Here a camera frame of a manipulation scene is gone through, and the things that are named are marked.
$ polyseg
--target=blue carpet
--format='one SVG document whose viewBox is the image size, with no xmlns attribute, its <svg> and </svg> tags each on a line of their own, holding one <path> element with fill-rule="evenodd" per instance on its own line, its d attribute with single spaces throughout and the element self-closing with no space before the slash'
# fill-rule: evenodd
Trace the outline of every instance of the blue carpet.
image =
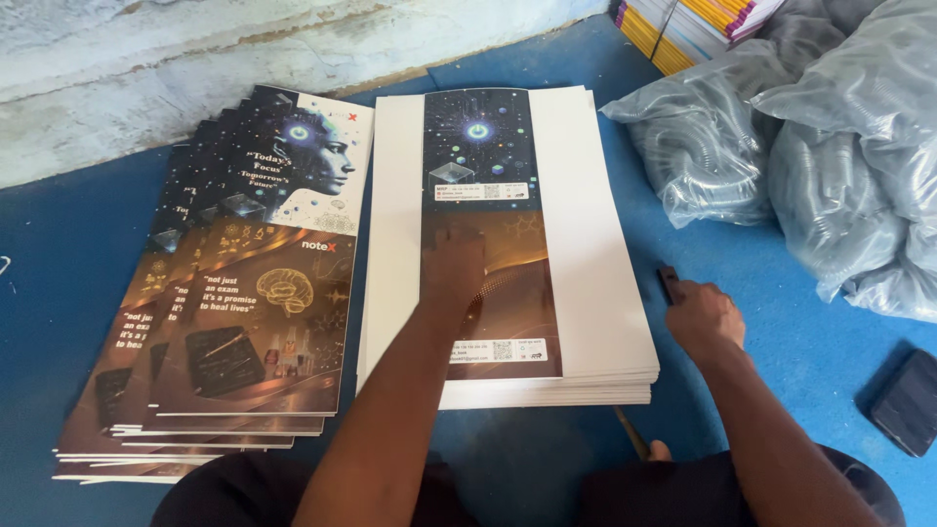
<svg viewBox="0 0 937 527">
<path fill-rule="evenodd" d="M 562 31 L 430 68 L 429 75 L 349 97 L 477 86 L 584 84 L 597 106 L 661 74 L 604 16 Z M 193 115 L 196 123 L 203 115 Z M 824 304 L 791 258 L 775 225 L 696 221 L 676 231 L 644 176 L 623 126 L 599 117 L 605 160 L 634 273 L 645 302 L 661 377 L 648 406 L 625 414 L 676 459 L 726 447 L 712 399 L 663 325 L 654 276 L 661 262 L 680 276 L 718 283 L 742 309 L 747 347 L 781 401 L 818 443 L 881 474 L 911 527 L 932 524 L 937 457 L 901 453 L 856 408 L 877 371 L 913 348 L 937 350 L 937 325 Z M 49 479 L 54 447 L 124 294 L 149 225 L 168 148 L 0 190 L 0 504 L 12 525 L 143 525 L 167 487 L 108 483 L 78 487 Z M 370 196 L 370 174 L 365 195 Z M 362 224 L 370 218 L 369 201 Z M 366 247 L 367 233 L 361 243 Z M 353 397 L 366 253 L 356 261 L 341 411 Z M 300 439 L 285 456 L 315 462 L 335 433 Z M 459 490 L 482 524 L 571 525 L 579 478 L 634 459 L 609 407 L 444 412 L 431 448 L 453 465 Z"/>
</svg>

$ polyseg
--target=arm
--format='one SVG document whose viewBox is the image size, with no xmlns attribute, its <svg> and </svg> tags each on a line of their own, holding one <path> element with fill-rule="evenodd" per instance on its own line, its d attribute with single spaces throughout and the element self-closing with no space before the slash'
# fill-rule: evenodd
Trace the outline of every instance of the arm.
<svg viewBox="0 0 937 527">
<path fill-rule="evenodd" d="M 763 527 L 881 527 L 871 508 L 784 410 L 743 351 L 745 324 L 713 284 L 680 282 L 667 327 L 716 401 L 742 494 Z"/>
<path fill-rule="evenodd" d="M 452 228 L 424 253 L 425 294 L 368 377 L 309 480 L 294 527 L 407 526 L 449 356 L 484 280 L 484 240 Z"/>
</svg>

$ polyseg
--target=weathered wall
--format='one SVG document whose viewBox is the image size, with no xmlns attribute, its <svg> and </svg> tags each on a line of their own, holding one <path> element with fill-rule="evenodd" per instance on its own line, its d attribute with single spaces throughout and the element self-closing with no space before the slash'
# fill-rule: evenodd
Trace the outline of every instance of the weathered wall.
<svg viewBox="0 0 937 527">
<path fill-rule="evenodd" d="M 335 90 L 536 35 L 607 4 L 0 3 L 0 187 L 171 143 L 254 83 Z"/>
</svg>

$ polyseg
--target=hand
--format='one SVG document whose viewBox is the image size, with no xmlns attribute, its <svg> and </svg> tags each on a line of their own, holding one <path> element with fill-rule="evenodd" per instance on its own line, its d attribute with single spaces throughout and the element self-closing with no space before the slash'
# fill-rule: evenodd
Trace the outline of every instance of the hand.
<svg viewBox="0 0 937 527">
<path fill-rule="evenodd" d="M 718 358 L 714 355 L 727 349 L 744 350 L 745 323 L 728 294 L 713 283 L 682 280 L 677 286 L 683 300 L 667 310 L 667 328 L 693 361 Z"/>
<path fill-rule="evenodd" d="M 484 235 L 452 225 L 436 231 L 436 248 L 423 251 L 427 294 L 465 310 L 484 282 Z"/>
</svg>

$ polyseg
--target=golden brain graphic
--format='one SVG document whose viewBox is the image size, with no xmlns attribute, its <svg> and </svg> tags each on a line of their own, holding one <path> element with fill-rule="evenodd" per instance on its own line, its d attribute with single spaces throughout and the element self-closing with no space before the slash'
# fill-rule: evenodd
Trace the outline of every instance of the golden brain graphic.
<svg viewBox="0 0 937 527">
<path fill-rule="evenodd" d="M 257 292 L 271 304 L 283 306 L 287 318 L 312 304 L 312 284 L 295 269 L 267 271 L 257 280 Z"/>
</svg>

